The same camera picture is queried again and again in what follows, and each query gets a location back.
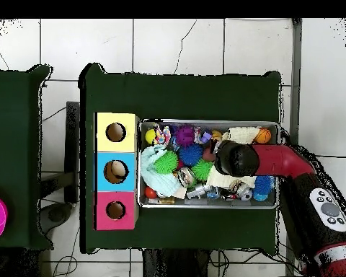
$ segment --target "orange ball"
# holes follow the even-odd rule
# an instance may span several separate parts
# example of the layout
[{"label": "orange ball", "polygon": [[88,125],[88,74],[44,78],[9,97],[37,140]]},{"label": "orange ball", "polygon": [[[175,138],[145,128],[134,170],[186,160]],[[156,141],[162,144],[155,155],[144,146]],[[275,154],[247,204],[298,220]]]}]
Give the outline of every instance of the orange ball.
[{"label": "orange ball", "polygon": [[151,189],[149,186],[145,188],[145,196],[147,198],[157,198],[158,195],[156,194],[155,190]]},{"label": "orange ball", "polygon": [[272,134],[267,128],[260,128],[260,131],[255,137],[254,141],[256,141],[258,144],[266,144],[271,137]]}]

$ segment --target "pink block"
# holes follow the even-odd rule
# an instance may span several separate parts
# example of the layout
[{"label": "pink block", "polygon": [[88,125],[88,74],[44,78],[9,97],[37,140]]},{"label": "pink block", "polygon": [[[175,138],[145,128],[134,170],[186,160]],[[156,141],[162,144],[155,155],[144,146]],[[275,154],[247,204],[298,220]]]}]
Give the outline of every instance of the pink block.
[{"label": "pink block", "polygon": [[[107,205],[119,201],[125,207],[125,215],[118,220],[107,215]],[[138,218],[134,192],[98,192],[96,205],[96,230],[134,229]]]}]

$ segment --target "white tile floor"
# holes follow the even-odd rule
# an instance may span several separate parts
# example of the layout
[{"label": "white tile floor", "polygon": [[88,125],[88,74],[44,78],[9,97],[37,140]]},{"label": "white tile floor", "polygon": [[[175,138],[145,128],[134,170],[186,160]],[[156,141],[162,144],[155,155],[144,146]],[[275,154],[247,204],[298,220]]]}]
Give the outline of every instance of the white tile floor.
[{"label": "white tile floor", "polygon": [[[319,154],[346,154],[346,50],[342,38],[332,37],[331,25],[337,23],[336,19],[305,19],[303,24],[300,142]],[[5,70],[7,65],[10,70],[25,71],[37,63],[54,68],[43,89],[43,118],[65,107],[66,101],[79,101],[79,73],[89,62],[99,62],[107,72],[115,73],[209,75],[279,71],[285,85],[281,123],[289,129],[290,19],[21,19],[5,24],[0,28],[0,69]],[[336,52],[340,52],[338,62],[334,60]],[[63,170],[64,124],[65,112],[43,124],[45,171]],[[324,158],[321,162],[346,197],[346,159]],[[62,201],[63,194],[59,191],[47,199]],[[44,253],[44,274],[51,276],[56,261],[71,254],[78,229],[77,206],[71,218],[51,234],[54,250]],[[280,241],[285,243],[282,220]],[[117,263],[130,260],[129,250],[82,255],[78,243],[77,238],[74,257],[78,267],[68,277],[142,277],[141,252],[132,250],[130,270],[129,263]],[[234,251],[226,254],[230,261],[245,260],[251,255]],[[212,258],[217,261],[218,253],[214,252]],[[268,262],[268,258],[258,255],[249,264],[231,265],[226,277],[285,274],[284,265],[265,264]],[[67,270],[67,262],[59,264],[58,273]],[[218,277],[218,269],[209,265],[209,276]]]}]

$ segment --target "teal cloth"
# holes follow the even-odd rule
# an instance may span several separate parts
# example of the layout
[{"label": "teal cloth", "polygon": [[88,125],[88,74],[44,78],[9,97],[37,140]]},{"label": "teal cloth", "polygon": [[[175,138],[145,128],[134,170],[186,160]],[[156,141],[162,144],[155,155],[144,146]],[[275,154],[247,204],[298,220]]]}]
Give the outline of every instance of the teal cloth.
[{"label": "teal cloth", "polygon": [[141,176],[147,186],[164,196],[171,196],[181,187],[173,174],[160,174],[156,171],[154,162],[166,154],[165,145],[149,146],[141,154]]}]

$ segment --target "blue block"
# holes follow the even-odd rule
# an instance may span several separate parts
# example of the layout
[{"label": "blue block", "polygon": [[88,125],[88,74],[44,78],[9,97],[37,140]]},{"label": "blue block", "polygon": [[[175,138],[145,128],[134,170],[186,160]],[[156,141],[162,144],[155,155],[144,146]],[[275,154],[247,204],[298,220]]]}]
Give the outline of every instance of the blue block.
[{"label": "blue block", "polygon": [[[97,191],[134,191],[136,189],[136,158],[136,153],[97,152]],[[122,183],[109,183],[104,176],[104,167],[112,160],[120,160],[128,168],[129,173]]]}]

